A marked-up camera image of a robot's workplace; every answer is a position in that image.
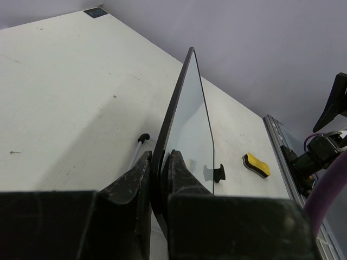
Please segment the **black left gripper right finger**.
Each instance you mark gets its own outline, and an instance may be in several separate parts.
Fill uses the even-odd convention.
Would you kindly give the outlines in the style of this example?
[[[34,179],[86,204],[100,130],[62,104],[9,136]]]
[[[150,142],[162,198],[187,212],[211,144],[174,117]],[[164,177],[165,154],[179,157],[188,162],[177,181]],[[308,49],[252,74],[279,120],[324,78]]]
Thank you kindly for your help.
[[[172,151],[167,225],[170,259],[316,259],[308,218],[288,199],[211,194]]]

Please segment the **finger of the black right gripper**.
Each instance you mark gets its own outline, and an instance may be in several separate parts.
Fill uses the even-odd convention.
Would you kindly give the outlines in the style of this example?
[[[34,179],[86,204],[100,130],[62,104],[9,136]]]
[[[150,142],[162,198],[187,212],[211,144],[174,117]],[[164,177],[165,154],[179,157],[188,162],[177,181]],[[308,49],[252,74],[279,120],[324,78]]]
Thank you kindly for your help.
[[[336,75],[325,108],[312,130],[313,133],[324,128],[338,115],[346,117],[346,73]]]

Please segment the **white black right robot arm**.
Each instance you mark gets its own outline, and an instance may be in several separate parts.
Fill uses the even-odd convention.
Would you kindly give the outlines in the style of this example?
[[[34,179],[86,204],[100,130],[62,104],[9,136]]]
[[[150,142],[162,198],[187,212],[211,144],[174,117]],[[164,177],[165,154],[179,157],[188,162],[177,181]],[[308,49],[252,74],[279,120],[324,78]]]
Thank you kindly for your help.
[[[346,116],[346,73],[336,75],[325,108],[313,128],[313,136],[304,141],[304,153],[297,156],[293,150],[281,146],[295,186],[305,198],[314,187],[313,175],[328,169],[346,151],[346,137],[341,131],[319,133],[338,115]]]

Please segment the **yellow bone-shaped eraser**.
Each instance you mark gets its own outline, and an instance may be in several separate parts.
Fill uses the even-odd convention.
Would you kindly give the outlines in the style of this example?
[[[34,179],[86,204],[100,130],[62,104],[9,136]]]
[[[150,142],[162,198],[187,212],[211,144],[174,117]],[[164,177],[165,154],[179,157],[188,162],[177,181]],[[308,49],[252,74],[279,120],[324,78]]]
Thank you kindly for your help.
[[[271,175],[269,166],[256,158],[251,153],[246,153],[243,157],[243,164],[244,166],[249,169],[250,171],[256,173],[258,176],[260,176],[263,179],[268,178]]]

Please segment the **black-framed small whiteboard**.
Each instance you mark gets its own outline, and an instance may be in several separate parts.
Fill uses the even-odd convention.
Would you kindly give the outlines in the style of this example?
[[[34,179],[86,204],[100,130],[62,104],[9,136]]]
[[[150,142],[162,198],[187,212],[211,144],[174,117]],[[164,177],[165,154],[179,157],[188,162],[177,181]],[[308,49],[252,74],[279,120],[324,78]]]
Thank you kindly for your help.
[[[150,202],[168,235],[169,157],[179,151],[191,176],[214,193],[215,147],[196,52],[189,48],[151,159]]]

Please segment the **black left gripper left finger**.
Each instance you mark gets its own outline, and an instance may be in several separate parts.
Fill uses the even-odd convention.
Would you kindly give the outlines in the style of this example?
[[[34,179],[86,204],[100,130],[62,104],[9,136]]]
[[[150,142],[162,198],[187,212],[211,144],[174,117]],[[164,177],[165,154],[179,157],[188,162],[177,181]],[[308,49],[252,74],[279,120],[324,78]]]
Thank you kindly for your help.
[[[148,259],[151,158],[101,191],[1,193],[1,259]]]

